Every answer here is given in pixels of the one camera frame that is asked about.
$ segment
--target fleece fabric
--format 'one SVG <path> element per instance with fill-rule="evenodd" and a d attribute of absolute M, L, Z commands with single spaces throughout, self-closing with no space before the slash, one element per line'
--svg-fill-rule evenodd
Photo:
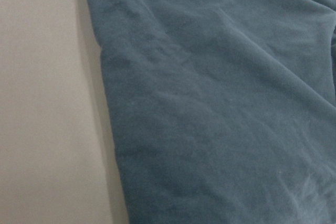
<path fill-rule="evenodd" d="M 88 4 L 130 224 L 336 222 L 336 0 Z"/>

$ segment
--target blue fleece blanket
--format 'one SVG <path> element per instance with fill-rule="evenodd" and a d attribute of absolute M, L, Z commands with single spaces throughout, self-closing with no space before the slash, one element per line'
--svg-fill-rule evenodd
<path fill-rule="evenodd" d="M 336 0 L 88 4 L 130 224 L 336 222 Z"/>

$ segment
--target dark teal cloth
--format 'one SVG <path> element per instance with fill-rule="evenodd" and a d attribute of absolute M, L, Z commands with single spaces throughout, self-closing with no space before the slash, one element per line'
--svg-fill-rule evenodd
<path fill-rule="evenodd" d="M 336 222 L 336 0 L 88 4 L 131 224 Z"/>

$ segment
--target gray wall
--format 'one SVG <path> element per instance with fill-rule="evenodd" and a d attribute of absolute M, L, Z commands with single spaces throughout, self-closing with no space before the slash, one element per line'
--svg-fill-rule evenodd
<path fill-rule="evenodd" d="M 86 0 L 0 0 L 0 223 L 128 223 Z"/>

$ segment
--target beige surface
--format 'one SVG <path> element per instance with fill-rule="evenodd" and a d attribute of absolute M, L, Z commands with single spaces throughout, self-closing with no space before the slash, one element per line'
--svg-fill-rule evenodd
<path fill-rule="evenodd" d="M 128 223 L 86 0 L 0 0 L 0 29 L 0 223 Z"/>

